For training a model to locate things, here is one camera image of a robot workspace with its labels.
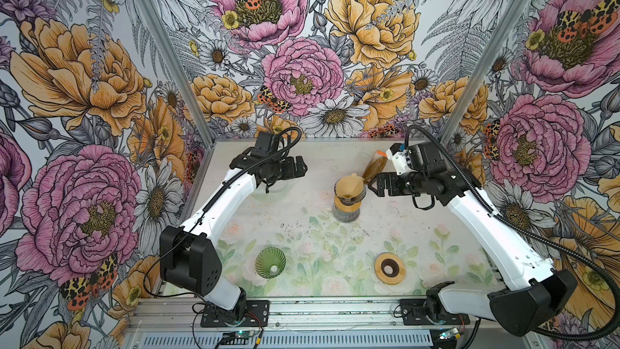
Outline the brown coffee filter stack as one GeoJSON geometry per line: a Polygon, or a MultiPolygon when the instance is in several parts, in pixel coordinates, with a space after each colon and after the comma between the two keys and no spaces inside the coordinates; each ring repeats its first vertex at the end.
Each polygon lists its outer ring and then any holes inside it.
{"type": "Polygon", "coordinates": [[[368,185],[379,173],[384,171],[387,161],[388,158],[384,151],[377,150],[374,153],[363,172],[363,182],[365,185],[368,185]]]}

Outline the single brown coffee filter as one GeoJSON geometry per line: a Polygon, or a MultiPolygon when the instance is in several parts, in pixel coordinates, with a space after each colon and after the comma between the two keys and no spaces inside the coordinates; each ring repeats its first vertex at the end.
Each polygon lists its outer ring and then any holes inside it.
{"type": "Polygon", "coordinates": [[[340,178],[334,185],[334,191],[338,194],[349,195],[351,193],[357,194],[362,190],[362,186],[366,185],[363,182],[363,178],[355,173],[340,178]]]}

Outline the green glass dripper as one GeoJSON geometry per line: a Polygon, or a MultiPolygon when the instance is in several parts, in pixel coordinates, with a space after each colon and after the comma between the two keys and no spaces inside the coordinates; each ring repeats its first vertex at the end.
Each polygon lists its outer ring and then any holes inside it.
{"type": "Polygon", "coordinates": [[[255,270],[259,276],[270,280],[281,275],[287,265],[284,252],[277,247],[268,247],[262,250],[255,260],[255,270]]]}

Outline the grey glass dripper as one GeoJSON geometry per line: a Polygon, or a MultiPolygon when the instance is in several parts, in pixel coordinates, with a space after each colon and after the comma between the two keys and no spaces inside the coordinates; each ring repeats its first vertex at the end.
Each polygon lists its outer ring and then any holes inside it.
{"type": "Polygon", "coordinates": [[[338,194],[337,191],[334,191],[334,192],[336,193],[335,200],[339,202],[341,205],[354,206],[360,203],[365,198],[367,194],[367,189],[365,186],[362,186],[362,190],[359,193],[357,194],[351,193],[349,195],[338,194]]]}

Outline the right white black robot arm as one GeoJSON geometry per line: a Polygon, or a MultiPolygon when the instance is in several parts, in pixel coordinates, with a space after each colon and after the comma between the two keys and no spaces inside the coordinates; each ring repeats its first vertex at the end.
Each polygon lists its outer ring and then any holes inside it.
{"type": "Polygon", "coordinates": [[[495,289],[468,287],[453,281],[426,292],[426,317],[440,323],[449,315],[469,314],[494,321],[510,334],[523,337],[557,316],[576,289],[576,279],[557,271],[519,234],[497,220],[497,209],[480,182],[432,142],[406,146],[396,143],[382,153],[394,170],[381,172],[369,188],[378,197],[423,195],[457,216],[497,268],[501,283],[495,289]]]}

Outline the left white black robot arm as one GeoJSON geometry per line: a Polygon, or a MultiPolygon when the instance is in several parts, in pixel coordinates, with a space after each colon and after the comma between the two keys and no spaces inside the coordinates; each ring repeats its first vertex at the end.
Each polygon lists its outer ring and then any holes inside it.
{"type": "Polygon", "coordinates": [[[227,224],[257,187],[305,176],[308,167],[290,150],[302,138],[290,127],[273,134],[261,132],[252,147],[234,158],[218,189],[180,226],[167,226],[160,235],[160,277],[215,308],[214,316],[227,325],[242,323],[245,290],[224,277],[216,246],[227,224]]]}

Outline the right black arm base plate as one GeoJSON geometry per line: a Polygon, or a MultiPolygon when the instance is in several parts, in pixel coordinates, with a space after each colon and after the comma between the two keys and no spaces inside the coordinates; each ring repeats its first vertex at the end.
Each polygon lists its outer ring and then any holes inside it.
{"type": "Polygon", "coordinates": [[[468,315],[448,313],[438,301],[428,298],[401,299],[393,315],[395,318],[400,317],[405,326],[466,326],[470,324],[468,315]]]}

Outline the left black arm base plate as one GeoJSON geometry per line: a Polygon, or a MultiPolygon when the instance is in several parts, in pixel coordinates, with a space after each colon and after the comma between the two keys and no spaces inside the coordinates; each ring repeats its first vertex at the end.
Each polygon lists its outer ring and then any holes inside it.
{"type": "Polygon", "coordinates": [[[267,300],[241,301],[233,310],[208,304],[201,312],[203,328],[267,327],[271,302],[267,300]]]}

